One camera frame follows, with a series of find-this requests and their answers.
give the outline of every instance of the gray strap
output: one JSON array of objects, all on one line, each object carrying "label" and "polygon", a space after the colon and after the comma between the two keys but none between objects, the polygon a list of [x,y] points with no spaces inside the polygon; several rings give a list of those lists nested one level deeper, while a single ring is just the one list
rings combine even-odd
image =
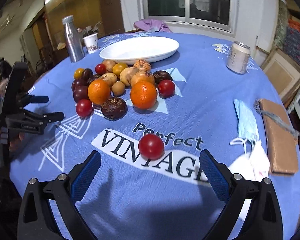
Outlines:
[{"label": "gray strap", "polygon": [[295,139],[298,139],[298,137],[300,136],[300,132],[298,132],[297,130],[295,130],[293,127],[291,127],[290,125],[286,124],[284,121],[282,121],[282,119],[277,116],[276,114],[273,114],[269,111],[264,111],[260,109],[260,99],[257,99],[254,104],[253,107],[254,109],[257,111],[257,113],[261,114],[261,115],[266,115],[268,116],[272,121],[274,121],[277,125],[279,125],[282,129],[284,129],[285,131],[291,133],[293,135],[293,137]]}]

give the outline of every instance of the paper cup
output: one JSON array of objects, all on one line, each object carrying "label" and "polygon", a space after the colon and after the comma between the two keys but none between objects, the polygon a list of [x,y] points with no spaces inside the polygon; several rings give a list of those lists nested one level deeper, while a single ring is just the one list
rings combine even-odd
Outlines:
[{"label": "paper cup", "polygon": [[83,41],[89,54],[98,50],[98,33],[83,37]]}]

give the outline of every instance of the window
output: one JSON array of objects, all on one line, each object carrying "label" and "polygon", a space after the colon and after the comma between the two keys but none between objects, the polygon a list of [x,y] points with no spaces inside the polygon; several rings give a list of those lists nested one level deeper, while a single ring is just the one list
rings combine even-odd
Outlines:
[{"label": "window", "polygon": [[238,0],[143,0],[145,18],[234,30]]}]

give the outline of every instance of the metal screw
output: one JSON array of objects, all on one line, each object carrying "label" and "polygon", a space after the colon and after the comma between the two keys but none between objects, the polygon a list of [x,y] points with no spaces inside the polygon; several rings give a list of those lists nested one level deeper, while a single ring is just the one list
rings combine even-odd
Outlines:
[{"label": "metal screw", "polygon": [[32,185],[32,184],[34,184],[36,181],[37,181],[36,178],[32,178],[32,179],[29,180],[29,183]]},{"label": "metal screw", "polygon": [[65,180],[66,178],[67,178],[67,174],[64,174],[64,173],[62,173],[58,176],[59,180]]},{"label": "metal screw", "polygon": [[263,180],[266,184],[271,184],[271,179],[269,178],[264,178]]},{"label": "metal screw", "polygon": [[234,177],[234,179],[236,179],[236,180],[242,179],[242,176],[241,176],[239,173],[235,173],[235,174],[233,175],[233,177]]}]

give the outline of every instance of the round table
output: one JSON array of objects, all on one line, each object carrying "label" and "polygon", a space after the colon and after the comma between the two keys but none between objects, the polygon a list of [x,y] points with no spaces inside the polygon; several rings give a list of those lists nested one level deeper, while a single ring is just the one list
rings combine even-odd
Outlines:
[{"label": "round table", "polygon": [[[171,73],[176,94],[158,97],[151,110],[140,111],[130,101],[130,90],[122,98],[128,112],[110,121],[100,110],[81,120],[75,112],[71,83],[74,71],[94,70],[102,59],[99,52],[70,63],[60,62],[31,90],[36,96],[49,96],[42,105],[29,105],[36,113],[63,111],[61,123],[49,125],[44,135],[26,135],[20,154],[11,163],[10,177],[22,196],[28,180],[53,180],[82,163],[92,150],[101,153],[101,168],[82,201],[76,206],[98,239],[202,239],[211,228],[224,203],[219,201],[203,173],[199,154],[208,149],[214,158],[229,166],[243,154],[242,146],[230,146],[238,136],[234,99],[252,110],[256,98],[281,104],[274,87],[259,66],[250,59],[248,73],[238,75],[226,68],[230,41],[203,35],[178,33],[127,33],[102,38],[101,48],[137,36],[162,36],[179,42],[171,57],[152,63],[152,72]],[[259,137],[266,151],[262,117],[253,110]],[[165,155],[148,162],[138,155],[138,141],[154,133],[165,142]],[[296,228],[300,211],[299,171],[293,176],[269,177],[279,200],[284,239]],[[56,204],[52,210],[64,237],[71,239]],[[242,226],[238,220],[230,239]]]}]

